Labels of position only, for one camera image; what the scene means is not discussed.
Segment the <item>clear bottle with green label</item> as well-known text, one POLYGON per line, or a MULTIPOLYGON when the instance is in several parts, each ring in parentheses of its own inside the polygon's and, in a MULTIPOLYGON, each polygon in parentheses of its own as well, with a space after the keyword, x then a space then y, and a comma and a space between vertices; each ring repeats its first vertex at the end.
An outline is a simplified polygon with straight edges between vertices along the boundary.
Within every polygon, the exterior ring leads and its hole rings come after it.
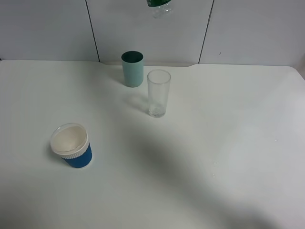
POLYGON ((153 17, 159 19, 172 13, 173 4, 171 0, 146 0, 148 7, 152 9, 153 17))

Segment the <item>teal plastic cup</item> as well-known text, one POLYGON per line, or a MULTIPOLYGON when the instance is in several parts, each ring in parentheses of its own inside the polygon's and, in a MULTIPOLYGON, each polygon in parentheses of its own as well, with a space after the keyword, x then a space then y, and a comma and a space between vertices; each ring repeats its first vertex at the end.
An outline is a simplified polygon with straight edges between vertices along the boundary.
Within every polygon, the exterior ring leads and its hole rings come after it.
POLYGON ((138 51, 128 51, 122 54, 121 60, 125 85, 140 86, 143 82, 143 54, 138 51))

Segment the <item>blue and white cup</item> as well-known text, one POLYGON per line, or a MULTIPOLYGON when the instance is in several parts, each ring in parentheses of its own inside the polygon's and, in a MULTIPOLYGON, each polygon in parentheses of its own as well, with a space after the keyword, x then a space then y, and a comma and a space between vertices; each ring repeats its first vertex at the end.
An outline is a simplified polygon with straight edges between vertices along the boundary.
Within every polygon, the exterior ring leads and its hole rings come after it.
POLYGON ((83 168, 92 160, 89 136, 81 124, 68 123, 58 127, 51 135, 50 147, 54 154, 74 168, 83 168))

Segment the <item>tall clear glass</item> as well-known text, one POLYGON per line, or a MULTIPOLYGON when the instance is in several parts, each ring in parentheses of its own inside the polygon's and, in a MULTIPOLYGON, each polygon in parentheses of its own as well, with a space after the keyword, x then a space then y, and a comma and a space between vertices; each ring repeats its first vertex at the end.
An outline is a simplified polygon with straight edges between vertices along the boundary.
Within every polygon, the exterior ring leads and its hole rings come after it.
POLYGON ((171 75, 165 70, 157 69, 148 73, 148 112, 150 116, 159 118, 165 115, 170 82, 171 75))

